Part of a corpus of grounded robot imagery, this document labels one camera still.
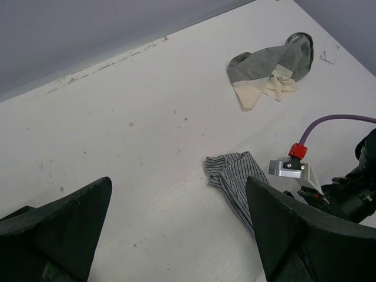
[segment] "crumpled cloth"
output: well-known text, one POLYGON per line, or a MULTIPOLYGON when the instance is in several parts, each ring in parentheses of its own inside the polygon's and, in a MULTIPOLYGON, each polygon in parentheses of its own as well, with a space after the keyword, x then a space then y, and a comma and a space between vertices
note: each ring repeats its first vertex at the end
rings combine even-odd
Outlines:
POLYGON ((241 221, 254 235, 246 195, 247 178, 253 176, 267 184, 268 180, 251 153, 206 157, 205 171, 210 177, 209 185, 222 191, 241 221))
POLYGON ((231 60, 227 74, 241 108, 250 110, 262 93, 281 101, 297 90, 296 82, 309 73, 313 62, 313 40, 294 33, 283 46, 242 53, 231 60))

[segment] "beige cloth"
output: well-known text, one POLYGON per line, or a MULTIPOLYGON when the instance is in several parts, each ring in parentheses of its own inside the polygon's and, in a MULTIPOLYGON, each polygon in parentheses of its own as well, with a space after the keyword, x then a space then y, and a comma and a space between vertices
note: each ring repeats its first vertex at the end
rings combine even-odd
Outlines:
POLYGON ((262 93, 281 101, 288 94, 296 91, 298 86, 291 78, 292 75, 292 71, 277 65, 268 78, 234 82, 234 90, 239 97, 242 110, 252 109, 262 93))

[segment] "metal bracket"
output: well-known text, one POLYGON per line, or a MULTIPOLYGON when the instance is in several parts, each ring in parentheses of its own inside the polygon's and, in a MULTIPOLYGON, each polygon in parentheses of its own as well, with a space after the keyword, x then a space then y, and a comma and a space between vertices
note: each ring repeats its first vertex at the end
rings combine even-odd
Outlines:
POLYGON ((320 194, 323 194, 320 183, 310 164, 302 163, 302 169, 289 169, 286 167, 288 162, 289 159, 271 160, 269 162, 269 174, 294 178, 300 186, 315 189, 320 194))

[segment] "striped fabric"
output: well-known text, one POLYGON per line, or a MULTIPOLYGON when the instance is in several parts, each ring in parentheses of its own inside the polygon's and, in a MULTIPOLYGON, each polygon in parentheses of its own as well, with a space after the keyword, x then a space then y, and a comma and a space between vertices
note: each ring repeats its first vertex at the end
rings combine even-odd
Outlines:
POLYGON ((265 183, 268 183, 268 180, 250 152, 206 157, 205 170, 210 176, 209 185, 223 192, 227 201, 254 235, 246 195, 247 178, 253 176, 265 183))

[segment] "gray wall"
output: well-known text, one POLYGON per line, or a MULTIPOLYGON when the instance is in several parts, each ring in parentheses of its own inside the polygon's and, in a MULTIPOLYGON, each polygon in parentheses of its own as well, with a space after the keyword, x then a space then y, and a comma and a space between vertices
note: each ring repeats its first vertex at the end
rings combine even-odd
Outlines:
POLYGON ((0 93, 33 82, 29 90, 251 1, 1 0, 0 93))
POLYGON ((376 0, 295 0, 376 76, 376 0))

